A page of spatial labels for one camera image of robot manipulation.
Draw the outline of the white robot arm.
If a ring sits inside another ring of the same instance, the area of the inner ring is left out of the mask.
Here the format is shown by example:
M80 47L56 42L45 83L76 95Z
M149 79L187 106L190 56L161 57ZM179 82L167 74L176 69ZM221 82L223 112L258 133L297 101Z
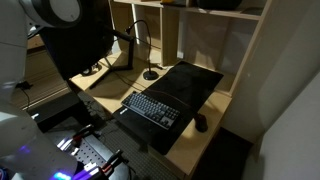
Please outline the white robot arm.
M0 165L22 180L71 180L77 172L77 160L12 98L24 78L28 39L44 27L72 27L81 15L79 0L0 0Z

